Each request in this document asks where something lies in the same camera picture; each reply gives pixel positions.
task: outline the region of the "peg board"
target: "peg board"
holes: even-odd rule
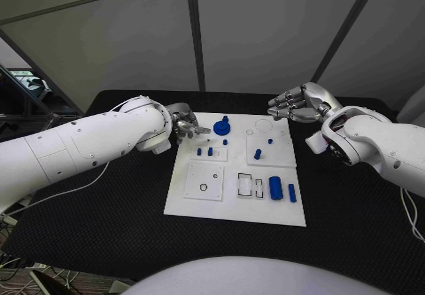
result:
[[[219,136],[213,132],[213,125],[223,116],[229,117],[230,132]],[[194,136],[191,139],[185,138],[178,146],[164,214],[306,226],[288,121],[281,119],[275,122],[270,116],[204,112],[196,113],[196,117],[198,125],[210,128],[211,133]],[[273,139],[272,144],[268,144],[269,138]],[[256,145],[262,150],[259,160],[253,159]],[[226,149],[224,161],[216,157],[206,159],[204,155],[210,147],[213,151],[219,148],[220,154],[221,149]],[[196,155],[198,148],[201,148],[201,156]],[[201,175],[191,176],[191,172],[190,175],[187,174],[191,164],[203,164],[200,167],[206,172]],[[219,167],[223,170],[223,176],[217,176],[221,177],[221,182],[214,182],[214,171]],[[239,173],[252,176],[250,198],[237,197]],[[268,178],[270,176],[281,178],[282,200],[272,200],[269,197]],[[260,179],[263,184],[263,198],[260,199],[255,197],[255,179]],[[216,200],[201,196],[197,199],[193,198],[197,190],[198,195],[206,195],[207,191],[200,191],[200,185],[206,182],[217,185],[221,183],[221,190],[210,187],[214,193],[221,191],[221,197],[216,196]],[[295,186],[295,203],[289,201],[289,183]]]

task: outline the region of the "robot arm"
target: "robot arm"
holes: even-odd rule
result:
[[[27,194],[122,157],[134,147],[164,152],[171,147],[171,131],[178,140],[185,134],[210,133],[198,126],[187,104],[164,107],[139,96],[118,112],[0,143],[0,212]]]
[[[312,82],[286,91],[268,102],[268,113],[309,123],[321,130],[305,142],[315,154],[329,150],[353,166],[368,163],[380,176],[425,197],[425,128],[393,124],[377,112],[342,108],[329,92]]]

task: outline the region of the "white board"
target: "white board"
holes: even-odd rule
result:
[[[288,146],[292,150],[292,140],[285,119],[273,121],[270,116],[239,115],[239,114],[210,114],[196,113],[198,125],[213,130],[216,121],[221,120],[223,116],[229,117],[230,133],[219,136],[211,131],[208,135],[198,135],[191,139],[185,138],[178,146],[177,158],[174,163],[172,177],[168,188],[168,196],[164,208],[164,214],[177,216],[191,216],[198,218],[227,219],[234,221],[259,222],[269,224],[281,224],[289,226],[305,226],[302,199],[298,185],[298,176],[295,169],[295,157],[285,158],[292,161],[292,167],[265,167],[250,166],[246,164],[246,157],[253,157],[253,154],[246,155],[246,138],[253,138],[259,143],[266,143],[268,138],[273,138],[273,143],[266,146],[266,153],[279,153]],[[206,157],[196,159],[197,148],[201,148],[201,154],[207,153],[207,148],[226,148],[226,161],[217,162],[214,159],[207,160]],[[188,181],[188,168],[193,163],[208,164],[206,176],[213,177],[214,169],[223,167],[221,181],[221,200],[214,202],[206,198],[188,199],[184,198],[185,190],[198,190],[198,181],[193,182],[193,187]],[[237,197],[237,174],[244,173],[252,176],[252,198]],[[283,191],[283,199],[272,200],[269,197],[268,178],[278,176],[281,178],[281,187]],[[255,179],[262,180],[263,198],[255,197]],[[288,185],[295,186],[296,202],[291,203],[288,195]]]

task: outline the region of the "black cable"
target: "black cable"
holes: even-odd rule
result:
[[[11,274],[11,276],[7,279],[0,278],[0,281],[2,282],[2,281],[11,280],[18,271],[20,271],[20,268],[15,269],[14,273]]]
[[[63,278],[60,275],[59,275],[59,273],[54,271],[54,269],[53,269],[53,267],[50,267],[50,269],[51,269],[51,272],[54,273],[54,275],[66,282],[66,278]],[[67,281],[67,284],[69,284],[69,287],[74,290],[74,292],[79,294],[79,295],[83,295],[79,291],[77,291],[77,289],[73,287],[73,285],[72,285],[72,283]]]

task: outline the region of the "black table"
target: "black table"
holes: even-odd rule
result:
[[[273,95],[108,90],[86,115],[136,95],[197,112],[266,114]],[[341,98],[393,119],[381,101]],[[306,227],[162,215],[177,147],[132,151],[86,189],[24,212],[4,252],[64,269],[144,278],[193,259],[242,255],[283,259],[341,273],[396,294],[425,292],[425,247],[412,236],[399,188],[371,167],[347,167],[304,142],[318,124],[289,122]],[[40,190],[36,200],[85,185],[102,167]],[[422,199],[416,200],[420,209]]]

